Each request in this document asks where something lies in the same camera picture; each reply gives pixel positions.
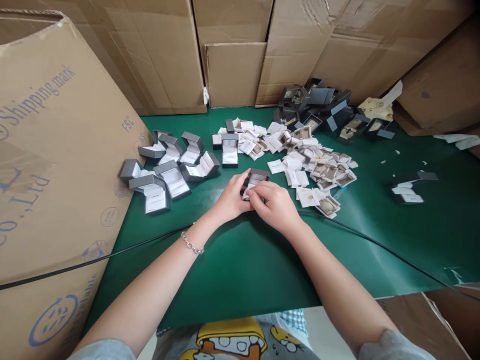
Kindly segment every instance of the black wire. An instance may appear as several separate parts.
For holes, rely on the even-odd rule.
[[[365,235],[363,232],[361,231],[358,231],[357,229],[353,228],[353,227],[350,227],[348,225],[345,225],[344,223],[340,222],[340,221],[337,221],[337,220],[334,220],[334,219],[331,219],[329,217],[326,217],[324,216],[323,214],[321,213],[318,213],[318,212],[309,212],[309,211],[299,211],[298,212],[299,214],[302,214],[302,215],[312,215],[312,216],[316,216],[316,217],[319,217],[319,218],[322,218],[322,219],[326,219],[326,220],[329,220],[337,225],[340,225],[348,230],[350,230],[351,232],[354,232],[356,233],[357,235],[361,236],[362,238],[368,240],[369,242],[379,246],[380,248],[386,250],[387,252],[389,252],[390,254],[392,254],[394,257],[396,257],[397,259],[400,259],[401,261],[403,261],[405,264],[411,266],[412,268],[414,268],[415,270],[417,270],[418,272],[424,274],[425,276],[427,276],[428,278],[432,279],[433,281],[439,283],[440,285],[443,285],[444,287],[446,288],[449,288],[449,289],[452,289],[454,291],[456,291],[457,293],[460,293],[464,296],[466,296],[467,298],[470,298],[470,299],[473,299],[473,300],[476,300],[478,302],[480,302],[480,298],[478,297],[475,297],[475,296],[472,296],[470,294],[467,294],[465,292],[462,292],[460,290],[458,290],[456,287],[452,286],[452,285],[449,285],[447,284],[446,282],[440,280],[438,277],[436,276],[433,276],[432,274],[430,274],[429,272],[423,270],[421,267],[415,265],[413,262],[407,260],[406,258],[404,258],[403,256],[397,254],[395,251],[393,251],[391,248],[389,248],[388,246],[382,244],[381,242],[378,242],[377,240],[371,238],[370,236],[368,235]],[[52,271],[52,272],[47,272],[45,274],[42,274],[42,275],[37,275],[37,276],[32,276],[32,277],[29,277],[29,278],[26,278],[26,279],[23,279],[23,280],[18,280],[18,281],[13,281],[13,282],[9,282],[9,283],[6,283],[6,284],[2,284],[0,285],[0,291],[1,290],[5,290],[5,289],[10,289],[10,288],[14,288],[14,287],[17,287],[17,286],[20,286],[20,285],[24,285],[24,284],[28,284],[28,283],[32,283],[32,282],[35,282],[35,281],[38,281],[38,280],[42,280],[42,279],[46,279],[46,278],[50,278],[52,276],[55,276],[55,275],[59,275],[59,274],[63,274],[63,273],[66,273],[66,272],[69,272],[69,271],[72,271],[72,270],[76,270],[76,269],[80,269],[80,268],[83,268],[85,266],[88,266],[88,265],[91,265],[91,264],[95,264],[95,263],[98,263],[102,260],[105,260],[105,259],[109,259],[109,258],[112,258],[116,255],[119,255],[121,253],[124,253],[124,252],[127,252],[127,251],[130,251],[130,250],[133,250],[139,246],[142,246],[142,245],[145,245],[145,244],[148,244],[154,240],[157,240],[159,238],[162,238],[164,236],[167,236],[167,235],[170,235],[170,234],[173,234],[173,233],[176,233],[180,230],[183,230],[183,229],[186,229],[190,226],[192,226],[193,223],[190,223],[190,224],[187,224],[187,225],[184,225],[184,226],[180,226],[180,227],[177,227],[176,229],[173,229],[173,230],[170,230],[170,231],[167,231],[161,235],[158,235],[158,236],[155,236],[155,237],[152,237],[151,239],[148,239],[148,240],[145,240],[143,242],[139,242],[138,244],[135,244],[135,245],[132,245],[132,246],[129,246],[129,247],[126,247],[122,250],[119,250],[117,252],[113,252],[111,253],[110,255],[105,255],[105,256],[102,256],[102,257],[99,257],[99,258],[96,258],[96,259],[93,259],[93,260],[90,260],[90,261],[87,261],[87,262],[84,262],[84,263],[81,263],[81,264],[77,264],[77,265],[73,265],[73,266],[69,266],[69,267],[65,267],[63,269],[59,269],[59,270],[55,270],[55,271]]]
[[[316,216],[316,217],[319,217],[319,218],[322,218],[322,219],[326,219],[326,220],[329,220],[337,225],[340,225],[340,226],[343,226],[344,228],[356,233],[357,235],[360,235],[362,238],[368,240],[369,242],[371,243],[374,243],[375,245],[381,247],[382,249],[388,251],[390,254],[392,254],[394,257],[396,257],[397,259],[400,259],[401,261],[403,261],[405,264],[411,266],[412,268],[414,268],[415,270],[417,270],[418,272],[424,274],[425,276],[429,277],[430,279],[432,279],[433,281],[439,283],[440,285],[443,285],[444,287],[447,287],[449,289],[452,289],[454,291],[456,291],[457,293],[460,293],[462,295],[465,295],[467,298],[470,298],[470,299],[473,299],[473,300],[476,300],[478,302],[480,302],[480,298],[478,297],[475,297],[475,296],[472,296],[470,294],[467,294],[466,292],[463,292],[463,291],[460,291],[458,290],[456,287],[452,286],[452,285],[449,285],[447,284],[446,282],[440,280],[438,277],[432,275],[431,273],[423,270],[421,267],[415,265],[413,262],[411,262],[410,260],[407,260],[406,258],[404,258],[403,256],[397,254],[395,251],[393,251],[391,248],[389,248],[388,246],[382,244],[381,242],[375,240],[374,238],[371,238],[370,236],[368,235],[365,235],[363,232],[361,231],[358,231],[357,229],[353,228],[353,227],[350,227],[348,225],[345,225],[344,223],[340,222],[340,221],[337,221],[337,220],[334,220],[334,219],[331,219],[329,217],[326,217],[325,215],[321,214],[321,213],[317,213],[317,212],[309,212],[309,211],[299,211],[298,212],[299,214],[305,214],[305,215],[313,215],[313,216]]]
[[[63,273],[66,273],[66,272],[69,272],[69,271],[72,271],[72,270],[76,270],[76,269],[83,268],[83,267],[88,266],[88,265],[91,265],[91,264],[98,263],[98,262],[100,262],[100,261],[102,261],[102,260],[106,260],[106,259],[112,258],[112,257],[114,257],[115,255],[118,255],[118,254],[121,254],[121,253],[130,251],[130,250],[133,250],[133,249],[135,249],[135,248],[138,248],[139,246],[148,244],[148,243],[150,243],[150,242],[152,242],[152,241],[154,241],[154,240],[157,240],[157,239],[159,239],[159,238],[163,238],[164,236],[167,236],[167,235],[176,233],[176,232],[178,232],[178,231],[180,231],[180,230],[189,228],[189,227],[191,227],[192,225],[193,225],[193,223],[190,223],[190,224],[188,224],[188,225],[183,225],[183,226],[177,227],[176,229],[173,229],[173,230],[164,232],[163,234],[158,235],[158,236],[155,236],[155,237],[152,237],[151,239],[145,240],[145,241],[143,241],[143,242],[139,242],[138,244],[135,244],[135,245],[126,247],[126,248],[124,248],[124,249],[122,249],[122,250],[119,250],[119,251],[117,251],[117,252],[112,252],[110,255],[105,255],[105,256],[102,256],[102,257],[99,257],[99,258],[96,258],[96,259],[93,259],[93,260],[90,260],[90,261],[87,261],[87,262],[84,262],[84,263],[80,263],[80,264],[77,264],[77,265],[65,267],[65,268],[62,268],[62,269],[59,269],[59,270],[55,270],[55,271],[52,271],[52,272],[47,272],[47,273],[44,273],[44,274],[42,274],[42,275],[32,276],[32,277],[29,277],[29,278],[26,278],[26,279],[23,279],[23,280],[12,281],[12,282],[8,282],[8,283],[6,283],[6,284],[2,284],[2,285],[0,285],[0,291],[1,291],[1,290],[5,290],[5,289],[14,288],[14,287],[17,287],[17,286],[20,286],[20,285],[23,285],[23,284],[33,283],[33,282],[38,281],[38,280],[50,278],[50,277],[55,276],[55,275],[63,274]]]

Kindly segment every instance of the wrist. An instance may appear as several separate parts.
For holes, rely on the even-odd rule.
[[[291,243],[304,237],[308,231],[311,231],[310,226],[299,218],[297,222],[281,231],[281,234]]]
[[[217,206],[211,207],[201,218],[205,218],[206,221],[213,227],[219,228],[225,224],[228,220],[225,219],[224,211],[221,211]]]

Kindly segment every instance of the cardboard flap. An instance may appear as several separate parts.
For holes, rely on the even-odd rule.
[[[307,82],[348,0],[307,3],[275,1],[257,107],[276,105],[285,86]]]
[[[210,106],[255,105],[266,42],[205,45]]]

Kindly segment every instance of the silver bracelet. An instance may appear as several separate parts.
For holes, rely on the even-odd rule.
[[[201,249],[197,249],[190,241],[187,240],[187,237],[185,236],[185,231],[182,231],[180,236],[183,240],[185,240],[186,246],[189,249],[192,249],[195,254],[200,255],[200,254],[204,253],[204,248],[203,247]]]

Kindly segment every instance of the cardboard box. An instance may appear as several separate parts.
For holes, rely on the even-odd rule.
[[[455,122],[441,121],[431,127],[422,128],[397,101],[393,102],[393,120],[413,137],[455,133],[465,128],[460,117]]]
[[[418,127],[450,132],[480,122],[479,42],[477,15],[402,78],[397,101]]]
[[[138,114],[207,112],[189,0],[4,0],[2,8],[70,17]]]
[[[119,171],[153,138],[68,18],[0,10],[0,34],[5,284],[109,254],[133,194]],[[66,358],[106,265],[0,291],[1,357]]]
[[[471,360],[435,303],[423,292],[377,302],[408,340],[436,360]]]
[[[273,0],[193,0],[210,106],[253,106]]]
[[[455,286],[463,293],[480,298],[480,283]],[[480,358],[480,306],[478,301],[469,299],[449,288],[425,293],[435,302],[441,315],[455,332],[458,340],[472,359]]]
[[[311,77],[350,89],[352,105],[380,98],[474,8],[470,0],[352,0]]]
[[[255,106],[276,106],[284,87],[305,84],[348,0],[276,0]]]
[[[266,42],[205,45],[212,108],[255,105],[266,48]]]

